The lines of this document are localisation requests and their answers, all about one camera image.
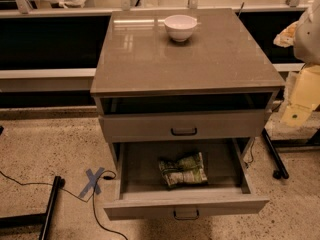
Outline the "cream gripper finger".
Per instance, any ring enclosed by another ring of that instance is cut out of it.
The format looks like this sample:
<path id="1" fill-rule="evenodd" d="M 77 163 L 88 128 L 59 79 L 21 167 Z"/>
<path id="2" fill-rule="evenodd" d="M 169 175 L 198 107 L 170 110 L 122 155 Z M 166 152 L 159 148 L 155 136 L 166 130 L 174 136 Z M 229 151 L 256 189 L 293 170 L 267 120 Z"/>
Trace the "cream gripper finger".
<path id="1" fill-rule="evenodd" d="M 273 40 L 273 44 L 279 47 L 287 48 L 293 45 L 294 36 L 298 22 L 295 21 L 283 29 Z"/>
<path id="2" fill-rule="evenodd" d="M 320 105 L 320 66 L 305 64 L 298 73 L 290 72 L 284 101 L 281 122 L 291 127 L 301 126 Z"/>

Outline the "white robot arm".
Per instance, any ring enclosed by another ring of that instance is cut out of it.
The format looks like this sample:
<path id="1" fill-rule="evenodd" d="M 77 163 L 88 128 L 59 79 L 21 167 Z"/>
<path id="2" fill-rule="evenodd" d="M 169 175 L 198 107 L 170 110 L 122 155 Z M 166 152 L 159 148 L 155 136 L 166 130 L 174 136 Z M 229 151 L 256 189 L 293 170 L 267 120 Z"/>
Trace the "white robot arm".
<path id="1" fill-rule="evenodd" d="M 320 0 L 314 0 L 298 21 L 283 29 L 273 40 L 276 46 L 293 47 L 303 68 L 289 75 L 285 89 L 287 105 L 281 121 L 301 126 L 320 105 Z"/>

